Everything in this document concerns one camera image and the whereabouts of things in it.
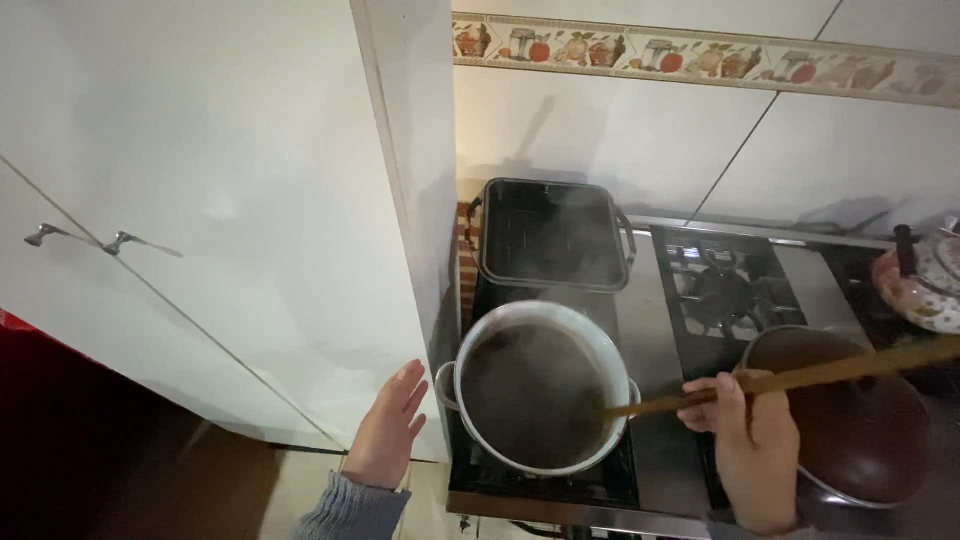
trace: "hand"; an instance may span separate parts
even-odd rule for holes
[[[400,368],[376,395],[360,423],[341,474],[352,482],[396,490],[407,473],[414,439],[426,424],[414,414],[426,395],[426,370],[419,360]]]
[[[748,377],[769,372],[744,370]],[[717,401],[677,412],[694,431],[716,433],[717,471],[741,527],[773,536],[797,527],[800,433],[784,392],[746,399],[728,373],[692,380],[684,392],[716,388]]]

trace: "brown lid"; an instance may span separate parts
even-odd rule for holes
[[[864,353],[827,331],[777,329],[756,339],[745,363],[780,373]],[[900,503],[920,489],[929,418],[905,380],[867,378],[787,395],[801,435],[800,464],[810,475],[868,503]]]

